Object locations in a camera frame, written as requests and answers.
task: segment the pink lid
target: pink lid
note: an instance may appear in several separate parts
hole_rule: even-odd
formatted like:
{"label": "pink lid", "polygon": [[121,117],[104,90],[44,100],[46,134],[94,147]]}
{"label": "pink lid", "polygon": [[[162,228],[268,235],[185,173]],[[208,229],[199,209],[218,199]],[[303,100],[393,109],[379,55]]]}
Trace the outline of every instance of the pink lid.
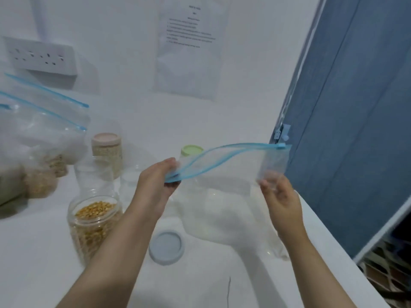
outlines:
{"label": "pink lid", "polygon": [[114,133],[98,133],[91,139],[92,146],[112,146],[121,143],[121,137]]}

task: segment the blue door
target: blue door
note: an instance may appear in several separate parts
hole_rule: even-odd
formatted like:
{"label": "blue door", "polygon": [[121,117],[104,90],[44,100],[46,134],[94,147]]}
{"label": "blue door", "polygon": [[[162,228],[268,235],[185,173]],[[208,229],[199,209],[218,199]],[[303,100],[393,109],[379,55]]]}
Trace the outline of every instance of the blue door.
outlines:
{"label": "blue door", "polygon": [[354,257],[411,195],[411,0],[327,0],[284,124],[286,175]]}

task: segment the hand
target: hand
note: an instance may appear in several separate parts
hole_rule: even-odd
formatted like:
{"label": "hand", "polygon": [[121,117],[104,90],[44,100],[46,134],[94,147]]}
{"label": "hand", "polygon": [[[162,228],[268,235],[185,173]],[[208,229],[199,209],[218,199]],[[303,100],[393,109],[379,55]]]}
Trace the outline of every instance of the hand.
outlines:
{"label": "hand", "polygon": [[271,222],[286,247],[308,239],[300,198],[287,177],[269,172],[258,183],[267,202]]}
{"label": "hand", "polygon": [[176,167],[176,159],[170,158],[142,171],[130,206],[143,209],[150,217],[159,219],[164,212],[168,198],[180,184],[179,181],[164,183],[166,174],[175,170]]}

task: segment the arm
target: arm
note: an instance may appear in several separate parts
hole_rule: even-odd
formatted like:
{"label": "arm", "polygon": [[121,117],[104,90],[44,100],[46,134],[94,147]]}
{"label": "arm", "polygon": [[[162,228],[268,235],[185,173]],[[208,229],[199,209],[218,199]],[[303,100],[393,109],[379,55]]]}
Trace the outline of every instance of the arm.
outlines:
{"label": "arm", "polygon": [[164,185],[175,166],[172,158],[141,172],[129,208],[57,308],[127,306],[154,227],[178,186]]}
{"label": "arm", "polygon": [[[356,306],[312,245],[302,221],[300,198],[285,176],[259,181],[271,221],[289,254],[305,308]],[[276,183],[276,189],[270,186]]]}

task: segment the person's left hand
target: person's left hand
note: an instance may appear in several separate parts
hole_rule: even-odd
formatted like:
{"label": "person's left hand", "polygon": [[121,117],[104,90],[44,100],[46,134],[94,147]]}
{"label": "person's left hand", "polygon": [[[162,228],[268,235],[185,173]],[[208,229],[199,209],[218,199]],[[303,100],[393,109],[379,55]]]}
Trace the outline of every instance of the person's left hand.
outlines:
{"label": "person's left hand", "polygon": [[142,209],[150,217],[159,219],[164,212],[168,198],[180,184],[179,181],[164,183],[166,174],[175,170],[176,167],[176,159],[170,158],[142,171],[130,206]]}

